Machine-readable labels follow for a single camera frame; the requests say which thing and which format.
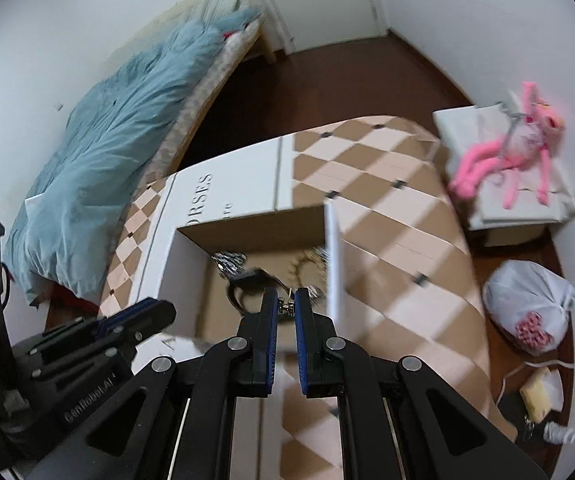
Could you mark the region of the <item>yellow paper package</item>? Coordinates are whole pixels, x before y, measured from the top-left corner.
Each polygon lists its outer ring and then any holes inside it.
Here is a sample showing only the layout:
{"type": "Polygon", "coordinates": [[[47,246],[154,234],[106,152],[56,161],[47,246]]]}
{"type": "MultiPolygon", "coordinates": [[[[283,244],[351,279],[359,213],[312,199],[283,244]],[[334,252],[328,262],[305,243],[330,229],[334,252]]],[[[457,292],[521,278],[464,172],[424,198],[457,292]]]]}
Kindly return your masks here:
{"type": "Polygon", "coordinates": [[[543,422],[551,412],[564,408],[563,382],[558,370],[538,368],[519,389],[528,418],[535,424],[543,422]]]}

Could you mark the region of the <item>white ribbed small object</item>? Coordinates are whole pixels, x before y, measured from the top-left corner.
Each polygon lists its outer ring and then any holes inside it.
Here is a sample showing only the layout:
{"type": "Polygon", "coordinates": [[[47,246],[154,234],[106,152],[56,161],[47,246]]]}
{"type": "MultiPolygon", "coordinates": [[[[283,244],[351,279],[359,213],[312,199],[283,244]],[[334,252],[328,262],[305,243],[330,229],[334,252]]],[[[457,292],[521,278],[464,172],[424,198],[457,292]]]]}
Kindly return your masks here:
{"type": "Polygon", "coordinates": [[[572,444],[575,442],[575,429],[547,422],[543,427],[543,440],[554,445],[572,444]]]}

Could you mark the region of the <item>checkered printed tablecloth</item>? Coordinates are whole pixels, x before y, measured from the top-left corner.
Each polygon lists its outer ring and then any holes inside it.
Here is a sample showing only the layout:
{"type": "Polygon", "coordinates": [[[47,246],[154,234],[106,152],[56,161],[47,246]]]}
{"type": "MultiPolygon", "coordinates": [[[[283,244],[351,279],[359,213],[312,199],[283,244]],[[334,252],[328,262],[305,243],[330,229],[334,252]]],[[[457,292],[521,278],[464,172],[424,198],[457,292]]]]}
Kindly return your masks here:
{"type": "Polygon", "coordinates": [[[436,136],[368,116],[241,148],[146,184],[129,208],[102,295],[113,315],[145,297],[176,321],[138,352],[186,359],[232,334],[255,292],[219,266],[306,287],[337,333],[388,360],[429,363],[507,437],[490,388],[484,308],[435,166],[436,136]]]}

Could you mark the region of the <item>teal blue duvet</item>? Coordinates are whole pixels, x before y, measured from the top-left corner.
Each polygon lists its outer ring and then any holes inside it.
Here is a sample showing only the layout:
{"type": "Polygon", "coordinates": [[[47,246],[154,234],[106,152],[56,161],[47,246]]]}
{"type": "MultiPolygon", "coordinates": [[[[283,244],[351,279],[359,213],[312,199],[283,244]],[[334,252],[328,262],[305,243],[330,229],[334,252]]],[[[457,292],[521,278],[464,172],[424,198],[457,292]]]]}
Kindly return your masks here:
{"type": "Polygon", "coordinates": [[[244,8],[212,23],[168,25],[74,107],[4,249],[28,304],[47,300],[54,284],[100,300],[120,223],[146,166],[214,67],[226,34],[243,32],[260,16],[244,8]]]}

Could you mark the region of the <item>white door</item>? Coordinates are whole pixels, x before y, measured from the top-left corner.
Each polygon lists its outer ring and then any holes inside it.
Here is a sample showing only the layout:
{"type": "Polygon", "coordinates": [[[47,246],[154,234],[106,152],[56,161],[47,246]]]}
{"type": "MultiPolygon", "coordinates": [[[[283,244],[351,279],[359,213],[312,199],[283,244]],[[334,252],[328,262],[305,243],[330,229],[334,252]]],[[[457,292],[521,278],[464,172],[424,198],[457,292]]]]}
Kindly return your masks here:
{"type": "Polygon", "coordinates": [[[268,0],[285,50],[301,52],[383,36],[380,0],[268,0]]]}

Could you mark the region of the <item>white plastic shopping bag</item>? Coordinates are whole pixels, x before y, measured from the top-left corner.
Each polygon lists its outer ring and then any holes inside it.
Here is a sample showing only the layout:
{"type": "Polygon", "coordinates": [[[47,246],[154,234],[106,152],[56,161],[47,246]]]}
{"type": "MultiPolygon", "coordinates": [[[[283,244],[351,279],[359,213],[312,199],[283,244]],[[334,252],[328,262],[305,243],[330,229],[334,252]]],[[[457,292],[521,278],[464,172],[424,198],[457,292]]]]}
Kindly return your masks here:
{"type": "Polygon", "coordinates": [[[532,356],[555,350],[575,307],[575,288],[538,263],[508,260],[483,287],[488,315],[519,348],[532,356]]]}

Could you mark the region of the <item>bed mattress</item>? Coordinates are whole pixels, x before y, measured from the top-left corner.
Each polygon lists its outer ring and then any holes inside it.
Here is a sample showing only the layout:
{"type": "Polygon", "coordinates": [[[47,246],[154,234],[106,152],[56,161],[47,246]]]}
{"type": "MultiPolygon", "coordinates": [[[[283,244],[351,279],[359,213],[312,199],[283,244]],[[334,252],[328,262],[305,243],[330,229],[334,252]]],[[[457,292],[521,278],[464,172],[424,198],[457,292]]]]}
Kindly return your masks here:
{"type": "Polygon", "coordinates": [[[138,192],[176,171],[209,107],[237,66],[244,58],[269,48],[261,29],[264,21],[261,0],[181,0],[112,52],[102,65],[102,76],[112,75],[133,55],[153,46],[165,32],[191,20],[228,26],[223,46],[205,75],[191,88],[171,130],[145,167],[136,187],[138,192]]]}

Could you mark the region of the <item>white cardboard box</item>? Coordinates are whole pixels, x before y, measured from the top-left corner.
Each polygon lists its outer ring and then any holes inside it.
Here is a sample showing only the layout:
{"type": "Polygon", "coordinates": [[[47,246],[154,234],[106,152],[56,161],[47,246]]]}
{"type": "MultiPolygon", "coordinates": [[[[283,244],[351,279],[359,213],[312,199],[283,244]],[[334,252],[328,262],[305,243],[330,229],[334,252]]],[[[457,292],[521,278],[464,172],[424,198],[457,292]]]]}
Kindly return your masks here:
{"type": "MultiPolygon", "coordinates": [[[[344,297],[343,244],[332,202],[176,229],[167,245],[150,248],[140,294],[176,307],[168,333],[211,344],[234,334],[243,318],[226,296],[228,278],[252,268],[289,288],[276,288],[280,298],[306,287],[313,309],[337,318],[344,297]]],[[[249,313],[259,311],[262,292],[238,290],[237,296],[249,313]]]]}

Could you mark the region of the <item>black smart wristband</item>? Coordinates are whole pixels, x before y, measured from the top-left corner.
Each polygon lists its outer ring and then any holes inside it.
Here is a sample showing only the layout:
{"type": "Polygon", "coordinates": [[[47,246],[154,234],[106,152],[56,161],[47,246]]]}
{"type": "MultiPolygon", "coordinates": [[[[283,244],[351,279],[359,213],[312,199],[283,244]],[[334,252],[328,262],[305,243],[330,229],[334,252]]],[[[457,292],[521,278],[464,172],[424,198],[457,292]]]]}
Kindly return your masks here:
{"type": "Polygon", "coordinates": [[[270,275],[260,268],[252,268],[228,278],[226,296],[231,306],[237,310],[240,315],[245,316],[248,315],[249,311],[244,307],[243,302],[238,299],[238,290],[240,290],[242,294],[247,294],[248,292],[263,292],[266,288],[277,287],[281,287],[281,289],[284,289],[286,292],[289,290],[276,276],[270,275]]]}

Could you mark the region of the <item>brown cardboard box under cloth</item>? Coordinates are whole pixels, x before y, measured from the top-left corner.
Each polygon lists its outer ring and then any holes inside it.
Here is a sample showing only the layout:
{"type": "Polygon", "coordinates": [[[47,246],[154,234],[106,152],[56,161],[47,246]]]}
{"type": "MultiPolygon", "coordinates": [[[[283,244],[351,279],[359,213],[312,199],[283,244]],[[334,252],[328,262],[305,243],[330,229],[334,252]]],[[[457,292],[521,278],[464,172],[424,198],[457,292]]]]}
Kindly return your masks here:
{"type": "Polygon", "coordinates": [[[485,247],[517,246],[532,242],[541,237],[547,229],[545,224],[527,224],[527,226],[501,226],[486,231],[485,247]]]}

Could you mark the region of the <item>pink panther plush toy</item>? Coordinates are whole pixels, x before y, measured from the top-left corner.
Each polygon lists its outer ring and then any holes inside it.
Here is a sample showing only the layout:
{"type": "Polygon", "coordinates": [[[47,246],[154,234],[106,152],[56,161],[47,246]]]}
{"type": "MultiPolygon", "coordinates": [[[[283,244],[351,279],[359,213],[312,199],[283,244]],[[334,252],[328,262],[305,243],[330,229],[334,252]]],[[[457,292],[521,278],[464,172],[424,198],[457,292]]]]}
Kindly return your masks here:
{"type": "Polygon", "coordinates": [[[550,203],[552,157],[565,129],[564,118],[542,99],[537,84],[525,81],[522,108],[511,116],[509,130],[500,138],[469,148],[461,158],[448,190],[459,200],[473,200],[481,182],[500,172],[509,179],[503,206],[511,209],[519,196],[521,172],[537,166],[536,197],[539,204],[547,206],[550,203]]]}

